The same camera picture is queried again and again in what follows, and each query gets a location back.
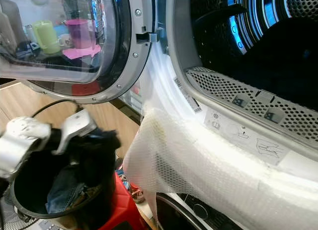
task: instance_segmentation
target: sticker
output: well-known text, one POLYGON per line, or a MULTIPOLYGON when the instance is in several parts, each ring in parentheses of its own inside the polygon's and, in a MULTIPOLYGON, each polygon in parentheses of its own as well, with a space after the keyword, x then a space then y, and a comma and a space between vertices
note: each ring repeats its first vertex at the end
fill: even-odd
POLYGON ((191 108, 193 109, 193 111, 195 113, 198 113, 200 111, 202 111, 201 107, 199 106, 198 102, 191 97, 182 87, 181 82, 179 81, 179 79, 176 77, 174 79, 175 84, 178 86, 178 88, 180 89, 181 93, 183 94, 183 96, 185 97, 185 99, 188 101, 188 103, 190 104, 191 108))
POLYGON ((210 130, 220 133, 231 143, 268 164, 278 165, 290 151, 287 147, 240 125, 211 108, 207 111, 204 124, 210 130))

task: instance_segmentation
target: pink cloth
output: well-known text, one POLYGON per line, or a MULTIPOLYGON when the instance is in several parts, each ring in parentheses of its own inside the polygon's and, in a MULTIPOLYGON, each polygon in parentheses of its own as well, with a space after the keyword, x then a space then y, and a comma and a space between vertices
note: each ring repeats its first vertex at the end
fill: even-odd
POLYGON ((66 57, 73 60, 73 59, 77 59, 86 55, 91 55, 91 57, 93 58, 94 55, 100 52, 100 50, 101 50, 100 46, 95 45, 95 49, 93 49, 92 47, 88 47, 85 49, 67 49, 67 50, 63 50, 62 52, 66 57))

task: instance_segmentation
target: denim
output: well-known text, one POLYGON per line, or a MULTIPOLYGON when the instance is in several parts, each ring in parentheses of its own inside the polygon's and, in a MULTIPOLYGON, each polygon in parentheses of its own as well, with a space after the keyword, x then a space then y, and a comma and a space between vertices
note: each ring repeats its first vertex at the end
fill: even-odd
POLYGON ((48 214, 65 211, 80 196, 85 184, 77 178, 78 166, 63 168, 54 179, 45 204, 48 214))

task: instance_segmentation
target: wooden floor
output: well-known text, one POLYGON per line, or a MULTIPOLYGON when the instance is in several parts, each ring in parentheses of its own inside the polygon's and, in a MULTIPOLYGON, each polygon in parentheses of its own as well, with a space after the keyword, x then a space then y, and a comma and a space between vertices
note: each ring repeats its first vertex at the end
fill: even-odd
MULTIPOLYGON (((9 120, 19 116, 30 116, 38 109, 55 101, 53 98, 39 94, 25 85, 14 82, 0 86, 0 129, 4 129, 9 120)), ((133 141, 139 126, 110 103, 85 105, 98 126, 104 130, 116 130, 122 147, 117 155, 123 157, 133 141)), ((60 127, 64 119, 74 113, 72 103, 60 103, 43 111, 37 119, 60 127)))

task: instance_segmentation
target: screw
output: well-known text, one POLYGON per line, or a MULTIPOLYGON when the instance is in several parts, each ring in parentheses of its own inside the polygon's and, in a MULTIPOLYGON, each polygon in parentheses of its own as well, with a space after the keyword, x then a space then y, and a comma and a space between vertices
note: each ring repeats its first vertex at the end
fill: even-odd
POLYGON ((135 15, 136 15, 136 16, 141 16, 141 10, 136 9, 136 10, 135 10, 135 15))

